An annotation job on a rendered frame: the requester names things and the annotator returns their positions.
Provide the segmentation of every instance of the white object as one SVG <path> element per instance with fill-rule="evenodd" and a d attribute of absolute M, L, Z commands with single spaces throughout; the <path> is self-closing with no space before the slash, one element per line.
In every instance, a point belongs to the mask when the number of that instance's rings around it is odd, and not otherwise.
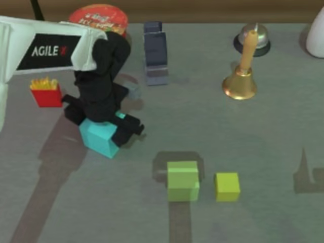
<path fill-rule="evenodd" d="M 324 58 L 324 8 L 315 18 L 306 40 L 307 51 L 315 56 Z"/>
<path fill-rule="evenodd" d="M 37 34 L 52 34 L 59 36 L 78 36 L 78 42 L 70 57 L 71 66 L 54 66 L 50 68 L 18 70 L 21 61 L 27 55 Z M 97 39 L 107 39 L 104 31 L 91 27 L 68 22 L 53 23 L 47 21 L 27 20 L 0 16 L 0 132 L 4 125 L 8 83 L 15 74 L 28 74 L 36 72 L 76 70 L 90 71 L 97 68 L 92 58 L 92 49 Z M 57 54 L 57 46 L 49 46 L 46 39 L 34 44 L 31 57 L 34 55 Z"/>

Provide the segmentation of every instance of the light green cube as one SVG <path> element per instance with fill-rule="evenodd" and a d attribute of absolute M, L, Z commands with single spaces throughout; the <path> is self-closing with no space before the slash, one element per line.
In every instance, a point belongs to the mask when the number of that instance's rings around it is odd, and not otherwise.
<path fill-rule="evenodd" d="M 198 195 L 197 162 L 168 162 L 168 201 L 197 201 Z"/>

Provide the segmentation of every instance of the black label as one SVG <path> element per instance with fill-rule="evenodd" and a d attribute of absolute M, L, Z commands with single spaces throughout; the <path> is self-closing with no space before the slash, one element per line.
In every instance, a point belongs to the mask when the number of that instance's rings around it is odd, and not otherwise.
<path fill-rule="evenodd" d="M 80 36 L 36 34 L 17 70 L 69 67 Z"/>

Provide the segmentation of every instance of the table surface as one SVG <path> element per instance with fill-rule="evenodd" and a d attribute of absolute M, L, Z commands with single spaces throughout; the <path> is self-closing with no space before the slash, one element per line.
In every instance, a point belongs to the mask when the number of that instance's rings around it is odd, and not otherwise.
<path fill-rule="evenodd" d="M 324 65 L 300 46 L 307 26 L 266 25 L 272 49 L 253 63 L 258 93 L 248 101 L 221 90 L 240 58 L 232 41 L 243 25 L 165 24 L 163 87 L 145 84 L 142 26 L 129 27 L 133 49 L 118 80 L 140 84 L 142 99 L 123 109 L 146 135 L 112 160 L 83 147 L 62 109 L 36 106 L 29 83 L 46 74 L 11 81 L 0 134 L 0 242 L 323 242 L 324 177 L 315 168 L 324 167 Z M 71 72 L 48 75 L 77 95 Z M 166 161 L 192 159 L 199 200 L 169 204 Z M 238 172 L 238 202 L 215 202 L 215 172 Z"/>

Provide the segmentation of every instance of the turquoise cube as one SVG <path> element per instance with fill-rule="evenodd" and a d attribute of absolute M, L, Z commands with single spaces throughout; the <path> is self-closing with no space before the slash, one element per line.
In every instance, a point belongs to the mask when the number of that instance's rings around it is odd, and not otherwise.
<path fill-rule="evenodd" d="M 126 116 L 119 112 L 116 115 L 122 119 Z M 117 130 L 116 125 L 108 122 L 94 123 L 86 118 L 79 126 L 79 130 L 87 148 L 108 158 L 113 158 L 119 151 L 119 147 L 111 140 Z"/>

